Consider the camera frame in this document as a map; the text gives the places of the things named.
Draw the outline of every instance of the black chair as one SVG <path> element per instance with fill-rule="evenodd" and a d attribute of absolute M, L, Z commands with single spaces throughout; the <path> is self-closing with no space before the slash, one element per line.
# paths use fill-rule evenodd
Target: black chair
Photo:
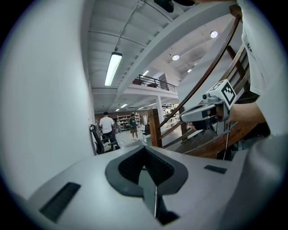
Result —
<path fill-rule="evenodd" d="M 96 140 L 96 142 L 95 142 L 96 147 L 97 147 L 96 153 L 97 153 L 97 154 L 103 154 L 103 153 L 108 153 L 108 152 L 113 151 L 113 150 L 114 150 L 114 146 L 113 146 L 113 145 L 115 145 L 115 144 L 117 143 L 117 141 L 114 141 L 114 142 L 108 144 L 109 146 L 111 146 L 111 149 L 105 151 L 104 145 L 102 144 L 100 138 L 98 137 L 98 135 L 97 135 L 97 133 L 96 133 L 96 129 L 97 129 L 97 127 L 96 127 L 95 125 L 92 124 L 92 125 L 90 126 L 90 132 L 93 134 L 93 136 L 94 136 L 94 138 L 95 138 L 95 140 Z"/>
<path fill-rule="evenodd" d="M 143 132 L 143 130 L 142 130 L 142 136 L 143 135 L 145 135 L 145 136 L 147 136 L 147 135 L 150 135 L 151 133 L 150 133 L 150 126 L 147 124 L 147 125 L 145 125 L 145 130 L 144 130 L 144 132 Z"/>

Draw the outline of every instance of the person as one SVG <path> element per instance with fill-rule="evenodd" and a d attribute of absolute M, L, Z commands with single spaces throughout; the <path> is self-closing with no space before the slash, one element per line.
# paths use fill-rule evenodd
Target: person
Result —
<path fill-rule="evenodd" d="M 118 145 L 118 142 L 117 142 L 117 140 L 115 138 L 115 135 L 113 134 L 113 130 L 116 129 L 115 124 L 114 124 L 114 120 L 109 117 L 109 113 L 108 112 L 104 112 L 103 116 L 104 117 L 101 118 L 100 122 L 99 122 L 99 127 L 102 129 L 102 133 L 103 133 L 103 139 L 109 138 L 110 143 L 116 142 L 115 149 L 116 150 L 120 149 L 120 146 Z"/>
<path fill-rule="evenodd" d="M 193 0 L 198 3 L 220 2 L 228 0 Z M 233 0 L 239 4 L 243 14 L 242 41 L 247 50 L 250 66 L 250 91 L 260 95 L 254 103 L 234 104 L 230 110 L 229 120 L 232 122 L 246 121 L 253 123 L 275 124 L 274 111 L 276 108 L 276 94 L 283 96 L 287 90 L 287 62 L 285 49 L 273 31 L 264 15 L 249 0 Z M 216 114 L 221 117 L 223 111 L 217 107 Z M 270 126 L 271 134 L 287 132 L 287 119 L 282 118 L 284 124 Z"/>
<path fill-rule="evenodd" d="M 139 141 L 138 133 L 137 133 L 136 119 L 135 119 L 135 114 L 134 113 L 131 114 L 131 117 L 129 118 L 128 125 L 130 126 L 130 132 L 132 134 L 132 139 L 134 141 Z"/>
<path fill-rule="evenodd" d="M 118 128 L 118 133 L 121 133 L 122 130 L 121 130 L 121 123 L 119 120 L 117 120 L 117 128 Z"/>

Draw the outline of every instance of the human arm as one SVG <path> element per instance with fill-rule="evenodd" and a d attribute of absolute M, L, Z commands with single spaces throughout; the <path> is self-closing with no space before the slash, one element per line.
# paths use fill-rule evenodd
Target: human arm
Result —
<path fill-rule="evenodd" d="M 131 118 L 129 118 L 128 126 L 132 126 L 132 124 L 131 124 Z"/>
<path fill-rule="evenodd" d="M 111 118 L 111 128 L 115 129 L 115 123 L 114 123 L 114 120 L 112 118 Z"/>
<path fill-rule="evenodd" d="M 216 107 L 216 115 L 219 117 L 223 116 L 223 110 L 219 106 Z M 231 107 L 228 121 L 232 122 L 243 121 L 256 124 L 266 122 L 256 102 L 248 104 L 234 104 Z M 191 129 L 195 129 L 193 123 L 188 122 L 188 125 L 191 127 Z"/>
<path fill-rule="evenodd" d="M 99 130 L 102 129 L 102 119 L 100 119 L 100 122 L 99 122 Z"/>

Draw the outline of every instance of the fluorescent light fixture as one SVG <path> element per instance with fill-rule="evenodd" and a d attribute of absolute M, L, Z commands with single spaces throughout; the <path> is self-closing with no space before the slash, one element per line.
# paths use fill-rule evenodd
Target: fluorescent light fixture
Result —
<path fill-rule="evenodd" d="M 177 61 L 180 58 L 178 54 L 173 55 L 172 60 Z"/>
<path fill-rule="evenodd" d="M 112 53 L 111 58 L 110 58 L 110 63 L 108 66 L 107 75 L 106 75 L 105 86 L 111 86 L 121 59 L 122 59 L 122 54 L 116 53 L 116 52 Z"/>
<path fill-rule="evenodd" d="M 143 76 L 145 76 L 146 74 L 148 74 L 148 72 L 149 72 L 149 71 L 147 70 L 147 71 L 143 74 Z"/>
<path fill-rule="evenodd" d="M 217 31 L 212 31 L 211 33 L 210 33 L 210 37 L 211 38 L 216 38 L 218 36 L 218 32 Z"/>

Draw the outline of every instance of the dark pants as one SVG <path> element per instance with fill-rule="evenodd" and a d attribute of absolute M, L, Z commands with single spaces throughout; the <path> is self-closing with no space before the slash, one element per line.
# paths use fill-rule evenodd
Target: dark pants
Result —
<path fill-rule="evenodd" d="M 116 140 L 115 135 L 113 135 L 113 131 L 109 132 L 109 133 L 103 133 L 103 139 L 107 139 L 109 138 L 110 143 L 112 142 L 116 142 L 115 145 L 118 146 L 118 142 Z"/>

